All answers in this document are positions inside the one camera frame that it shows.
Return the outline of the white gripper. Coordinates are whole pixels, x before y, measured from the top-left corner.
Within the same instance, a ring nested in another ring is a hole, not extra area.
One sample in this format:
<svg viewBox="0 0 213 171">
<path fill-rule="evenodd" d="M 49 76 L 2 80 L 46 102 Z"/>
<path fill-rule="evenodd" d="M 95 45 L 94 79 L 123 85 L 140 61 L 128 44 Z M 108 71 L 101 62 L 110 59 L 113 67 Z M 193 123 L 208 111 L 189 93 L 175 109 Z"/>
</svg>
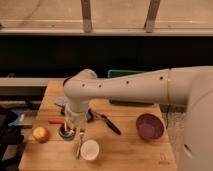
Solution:
<svg viewBox="0 0 213 171">
<path fill-rule="evenodd" d="M 68 132 L 67 125 L 71 128 L 82 128 L 86 127 L 87 118 L 85 113 L 76 113 L 71 110 L 68 104 L 65 105 L 65 122 L 64 131 Z"/>
</svg>

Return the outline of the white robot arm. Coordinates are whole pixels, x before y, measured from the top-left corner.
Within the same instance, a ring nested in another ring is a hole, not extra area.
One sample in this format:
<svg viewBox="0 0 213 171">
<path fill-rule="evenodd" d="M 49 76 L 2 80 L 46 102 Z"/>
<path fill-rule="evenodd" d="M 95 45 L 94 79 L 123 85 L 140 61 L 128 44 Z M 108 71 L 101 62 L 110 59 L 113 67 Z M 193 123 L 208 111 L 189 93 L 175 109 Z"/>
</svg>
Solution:
<svg viewBox="0 0 213 171">
<path fill-rule="evenodd" d="M 162 69 L 99 78 L 84 69 L 63 83 L 70 118 L 92 99 L 172 104 L 187 108 L 178 171 L 213 171 L 213 66 Z"/>
</svg>

